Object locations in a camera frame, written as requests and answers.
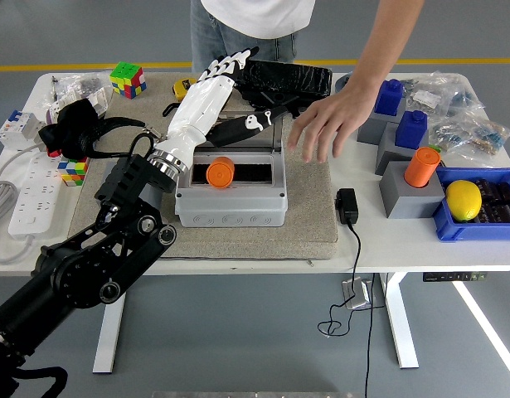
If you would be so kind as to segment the person's left hand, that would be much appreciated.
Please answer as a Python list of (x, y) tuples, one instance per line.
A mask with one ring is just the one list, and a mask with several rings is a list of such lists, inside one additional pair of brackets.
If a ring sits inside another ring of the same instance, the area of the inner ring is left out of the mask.
[(377, 86), (354, 75), (341, 91), (312, 103), (293, 122), (287, 148), (294, 150), (301, 144), (306, 163), (338, 157), (349, 135), (368, 119), (377, 93)]

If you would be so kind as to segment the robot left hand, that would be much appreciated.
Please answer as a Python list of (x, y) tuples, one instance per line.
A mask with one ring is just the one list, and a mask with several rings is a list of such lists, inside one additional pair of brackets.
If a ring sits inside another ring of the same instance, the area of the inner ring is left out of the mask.
[(206, 142), (247, 61), (259, 50), (257, 46), (246, 48), (209, 64), (173, 115), (167, 138), (154, 146), (155, 158), (176, 158), (185, 167), (191, 166), (195, 147)]

